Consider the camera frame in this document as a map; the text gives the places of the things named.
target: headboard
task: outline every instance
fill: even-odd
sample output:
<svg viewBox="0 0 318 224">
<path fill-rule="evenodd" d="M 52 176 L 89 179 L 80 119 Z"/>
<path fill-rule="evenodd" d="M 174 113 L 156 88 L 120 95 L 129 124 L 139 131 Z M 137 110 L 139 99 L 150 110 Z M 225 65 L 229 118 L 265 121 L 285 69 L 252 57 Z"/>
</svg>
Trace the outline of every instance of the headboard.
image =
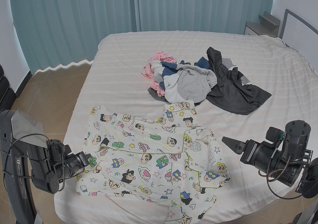
<svg viewBox="0 0 318 224">
<path fill-rule="evenodd" d="M 303 55 L 315 72 L 318 72 L 318 30 L 287 9 L 280 38 L 287 46 Z"/>
</svg>

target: pink fabric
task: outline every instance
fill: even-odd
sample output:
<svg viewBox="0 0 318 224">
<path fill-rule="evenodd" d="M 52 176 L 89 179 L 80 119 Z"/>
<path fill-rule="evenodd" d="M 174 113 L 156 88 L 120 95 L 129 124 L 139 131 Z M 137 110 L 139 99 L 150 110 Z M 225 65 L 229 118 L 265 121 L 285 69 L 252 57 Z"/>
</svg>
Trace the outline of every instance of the pink fabric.
<svg viewBox="0 0 318 224">
<path fill-rule="evenodd" d="M 142 75 L 144 75 L 145 77 L 151 80 L 154 79 L 154 71 L 151 69 L 151 66 L 150 66 L 150 62 L 153 62 L 153 61 L 161 61 L 161 62 L 177 64 L 177 59 L 173 55 L 164 53 L 163 51 L 156 53 L 155 56 L 151 57 L 147 61 L 147 65 L 143 67 L 141 72 Z"/>
<path fill-rule="evenodd" d="M 164 89 L 162 89 L 162 88 L 159 86 L 159 83 L 153 81 L 153 82 L 151 83 L 150 87 L 151 87 L 152 89 L 154 89 L 155 91 L 157 91 L 158 97 L 164 96 Z"/>
</svg>

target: fitted sheet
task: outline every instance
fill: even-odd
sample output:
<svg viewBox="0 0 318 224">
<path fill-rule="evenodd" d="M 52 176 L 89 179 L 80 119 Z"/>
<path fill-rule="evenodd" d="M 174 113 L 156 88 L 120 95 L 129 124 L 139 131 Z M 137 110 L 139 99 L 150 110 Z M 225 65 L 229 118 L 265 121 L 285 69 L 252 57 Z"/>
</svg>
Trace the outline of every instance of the fitted sheet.
<svg viewBox="0 0 318 224">
<path fill-rule="evenodd" d="M 231 175 L 226 190 L 215 191 L 217 203 L 200 223 L 234 220 L 277 199 L 257 169 L 241 163 L 240 156 L 221 142 L 223 136 L 261 142 L 268 127 L 284 130 L 289 121 L 302 119 L 312 129 L 308 149 L 314 150 L 313 158 L 318 156 L 318 77 L 297 51 L 285 47 L 279 39 L 188 31 L 109 35 L 99 44 L 64 139 L 73 152 L 82 150 L 87 111 L 96 104 L 110 111 L 154 119 L 163 103 L 147 92 L 150 81 L 141 75 L 146 61 L 164 51 L 175 55 L 178 61 L 184 59 L 193 64 L 201 56 L 206 57 L 210 46 L 221 51 L 223 57 L 231 58 L 253 84 L 272 96 L 247 116 L 229 113 L 207 100 L 196 107 L 198 123 L 212 128 Z M 56 213 L 66 223 L 164 223 L 168 214 L 168 207 L 143 200 L 78 196 L 75 186 L 75 178 L 66 180 L 65 189 L 54 197 Z M 293 189 L 278 181 L 271 186 L 280 195 Z"/>
</svg>

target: curtain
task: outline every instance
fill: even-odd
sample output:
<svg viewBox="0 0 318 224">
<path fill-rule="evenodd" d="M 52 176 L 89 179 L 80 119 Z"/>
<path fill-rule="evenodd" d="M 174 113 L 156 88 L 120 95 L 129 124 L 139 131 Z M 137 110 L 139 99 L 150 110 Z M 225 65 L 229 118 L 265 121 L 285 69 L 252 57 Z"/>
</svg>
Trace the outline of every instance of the curtain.
<svg viewBox="0 0 318 224">
<path fill-rule="evenodd" d="M 93 60 L 109 34 L 194 30 L 243 34 L 273 0 L 10 0 L 32 73 Z"/>
</svg>

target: floor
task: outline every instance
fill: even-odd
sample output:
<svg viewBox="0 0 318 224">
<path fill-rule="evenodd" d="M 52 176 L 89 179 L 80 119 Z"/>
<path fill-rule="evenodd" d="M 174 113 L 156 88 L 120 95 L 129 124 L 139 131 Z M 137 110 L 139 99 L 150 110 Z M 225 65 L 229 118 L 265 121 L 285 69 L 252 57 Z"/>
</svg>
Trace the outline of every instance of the floor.
<svg viewBox="0 0 318 224">
<path fill-rule="evenodd" d="M 20 109 L 40 121 L 50 139 L 63 141 L 89 69 L 90 65 L 83 63 L 36 73 L 26 85 L 20 98 L 15 101 L 12 109 Z M 43 221 L 46 224 L 65 223 L 55 213 L 54 195 L 36 189 L 32 183 L 31 186 L 35 206 Z M 255 214 L 222 224 L 276 224 L 277 222 L 287 224 L 316 198 L 279 199 Z M 0 181 L 0 216 L 0 224 L 15 223 L 14 213 L 2 181 Z"/>
</svg>

